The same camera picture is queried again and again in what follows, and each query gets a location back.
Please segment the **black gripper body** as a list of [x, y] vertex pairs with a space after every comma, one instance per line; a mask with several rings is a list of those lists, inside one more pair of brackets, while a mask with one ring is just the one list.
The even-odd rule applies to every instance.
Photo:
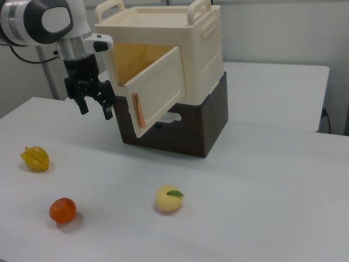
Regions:
[[100, 82], [99, 68], [95, 55], [89, 55], [78, 60], [64, 60], [64, 66], [68, 77], [64, 79], [67, 85], [71, 82], [86, 81]]

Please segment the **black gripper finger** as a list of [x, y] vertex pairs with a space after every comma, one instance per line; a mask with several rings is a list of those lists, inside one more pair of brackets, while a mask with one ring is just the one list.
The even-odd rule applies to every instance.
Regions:
[[82, 115], [86, 114], [88, 112], [88, 107], [85, 101], [85, 94], [82, 85], [78, 81], [70, 78], [65, 78], [64, 83], [68, 98], [75, 101]]
[[93, 99], [102, 107], [105, 120], [113, 117], [112, 107], [115, 103], [115, 93], [109, 80], [93, 82]]

